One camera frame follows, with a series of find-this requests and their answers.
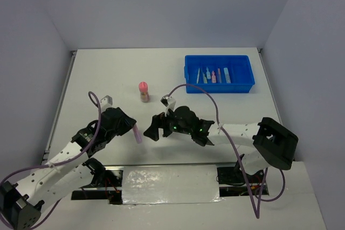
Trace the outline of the pink purple highlighter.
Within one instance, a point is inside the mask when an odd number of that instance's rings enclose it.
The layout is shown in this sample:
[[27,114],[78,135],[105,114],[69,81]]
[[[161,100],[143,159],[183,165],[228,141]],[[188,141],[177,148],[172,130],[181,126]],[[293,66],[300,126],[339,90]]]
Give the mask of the pink purple highlighter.
[[134,134],[134,137],[135,137],[135,140],[136,140],[137,144],[142,143],[141,133],[140,133],[138,127],[137,127],[137,124],[135,124],[133,126],[132,131],[133,131],[133,134]]

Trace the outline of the pink lid clip jar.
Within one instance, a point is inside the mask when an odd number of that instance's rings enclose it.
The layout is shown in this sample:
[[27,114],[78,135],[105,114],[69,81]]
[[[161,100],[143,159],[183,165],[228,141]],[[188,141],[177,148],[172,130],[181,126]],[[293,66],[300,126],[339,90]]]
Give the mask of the pink lid clip jar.
[[142,102],[149,102],[148,84],[144,81],[139,83],[140,99]]

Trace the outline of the green correction tape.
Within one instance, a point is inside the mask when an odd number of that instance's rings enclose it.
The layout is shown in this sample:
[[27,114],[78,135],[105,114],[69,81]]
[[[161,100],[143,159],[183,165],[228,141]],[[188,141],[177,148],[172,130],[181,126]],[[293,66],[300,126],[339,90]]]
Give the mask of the green correction tape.
[[203,72],[202,75],[203,75],[203,83],[204,83],[204,84],[207,84],[209,80],[206,78],[206,71]]

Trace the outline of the purple clear pen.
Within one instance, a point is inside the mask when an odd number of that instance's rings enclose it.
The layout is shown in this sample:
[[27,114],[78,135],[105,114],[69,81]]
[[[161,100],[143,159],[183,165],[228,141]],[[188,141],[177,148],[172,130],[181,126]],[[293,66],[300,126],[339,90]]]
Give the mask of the purple clear pen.
[[199,84],[201,81],[201,75],[202,75],[202,69],[199,67],[198,68],[198,73],[197,73],[197,79],[196,79],[196,84]]

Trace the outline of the pink correction tape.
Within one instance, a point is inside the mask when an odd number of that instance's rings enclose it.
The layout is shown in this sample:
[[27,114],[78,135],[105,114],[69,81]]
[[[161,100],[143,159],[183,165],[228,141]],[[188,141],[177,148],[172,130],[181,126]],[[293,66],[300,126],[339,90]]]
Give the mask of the pink correction tape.
[[214,71],[212,71],[212,73],[211,73],[211,82],[212,83],[216,83],[217,82],[216,74],[215,74]]

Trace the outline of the light blue eraser stick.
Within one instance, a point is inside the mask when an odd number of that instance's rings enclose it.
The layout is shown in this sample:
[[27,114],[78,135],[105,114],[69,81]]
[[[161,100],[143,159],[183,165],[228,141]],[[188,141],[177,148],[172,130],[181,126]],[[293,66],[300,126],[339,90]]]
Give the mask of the light blue eraser stick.
[[227,67],[223,68],[226,83],[231,83],[230,73]]

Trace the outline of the orange capped marker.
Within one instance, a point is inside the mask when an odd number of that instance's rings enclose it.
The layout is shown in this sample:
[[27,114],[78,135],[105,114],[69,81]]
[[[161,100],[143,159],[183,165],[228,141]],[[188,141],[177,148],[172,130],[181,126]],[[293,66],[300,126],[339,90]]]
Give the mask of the orange capped marker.
[[217,79],[218,79],[219,83],[222,83],[222,77],[221,77],[220,68],[217,69]]

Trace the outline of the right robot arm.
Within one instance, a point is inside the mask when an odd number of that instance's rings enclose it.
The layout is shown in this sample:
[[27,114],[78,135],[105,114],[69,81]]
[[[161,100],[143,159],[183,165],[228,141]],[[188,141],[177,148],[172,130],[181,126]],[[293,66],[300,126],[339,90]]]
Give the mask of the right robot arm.
[[292,167],[298,137],[270,117],[258,123],[216,125],[215,121],[200,119],[187,106],[168,109],[154,115],[148,129],[143,133],[153,141],[173,133],[189,135],[198,145],[234,143],[236,147],[249,147],[251,152],[240,155],[241,161],[234,176],[247,182],[255,173],[268,167],[287,171]]

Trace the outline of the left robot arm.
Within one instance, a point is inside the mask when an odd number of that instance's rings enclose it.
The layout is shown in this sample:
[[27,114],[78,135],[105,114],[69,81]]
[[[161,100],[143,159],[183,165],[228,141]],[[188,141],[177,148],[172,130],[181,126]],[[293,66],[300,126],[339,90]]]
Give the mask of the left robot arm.
[[46,164],[26,178],[1,183],[1,220],[10,229],[35,229],[41,214],[67,194],[88,185],[100,186],[114,175],[93,155],[115,137],[133,129],[136,120],[120,108],[107,108],[80,129]]

